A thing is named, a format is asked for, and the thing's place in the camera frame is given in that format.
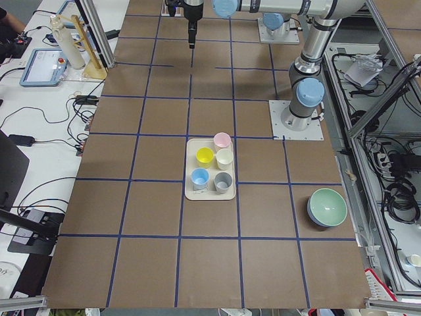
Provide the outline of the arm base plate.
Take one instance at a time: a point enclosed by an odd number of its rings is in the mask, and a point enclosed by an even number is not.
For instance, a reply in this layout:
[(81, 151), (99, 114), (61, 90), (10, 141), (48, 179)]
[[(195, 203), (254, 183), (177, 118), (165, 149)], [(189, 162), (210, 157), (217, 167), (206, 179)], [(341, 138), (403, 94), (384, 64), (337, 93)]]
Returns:
[(311, 117), (299, 118), (289, 108), (289, 100), (270, 100), (272, 135), (275, 140), (322, 141), (320, 115), (315, 109)]
[(299, 35), (296, 30), (296, 23), (294, 20), (290, 19), (287, 23), (284, 22), (282, 26), (275, 30), (271, 30), (264, 25), (263, 19), (258, 18), (258, 27), (259, 27), (259, 38), (261, 43), (279, 43), (285, 45), (298, 45)]

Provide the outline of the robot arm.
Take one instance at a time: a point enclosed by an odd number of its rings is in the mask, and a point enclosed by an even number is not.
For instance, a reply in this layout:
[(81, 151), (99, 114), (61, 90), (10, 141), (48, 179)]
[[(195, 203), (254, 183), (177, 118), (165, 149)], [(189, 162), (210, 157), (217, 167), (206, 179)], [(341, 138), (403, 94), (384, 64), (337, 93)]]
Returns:
[(286, 36), (290, 31), (291, 15), (285, 13), (264, 13), (263, 24), (270, 36)]
[(213, 1), (212, 7), (218, 16), (229, 18), (235, 12), (282, 13), (309, 15), (313, 17), (309, 34), (302, 48), (301, 55), (296, 58), (289, 70), (293, 99), (285, 112), (292, 122), (310, 120), (314, 109), (323, 97), (314, 101), (307, 96), (298, 96), (301, 81), (307, 77), (315, 77), (320, 70), (323, 54), (329, 44), (337, 25), (342, 18), (357, 12), (364, 1)]

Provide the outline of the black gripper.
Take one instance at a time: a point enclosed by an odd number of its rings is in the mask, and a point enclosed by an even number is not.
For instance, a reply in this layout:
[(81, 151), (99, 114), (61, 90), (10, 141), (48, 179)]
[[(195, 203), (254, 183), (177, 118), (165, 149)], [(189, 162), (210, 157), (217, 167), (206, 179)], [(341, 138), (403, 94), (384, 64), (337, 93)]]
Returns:
[(195, 49), (197, 35), (197, 21), (203, 17), (203, 0), (183, 0), (184, 17), (188, 22), (188, 44)]

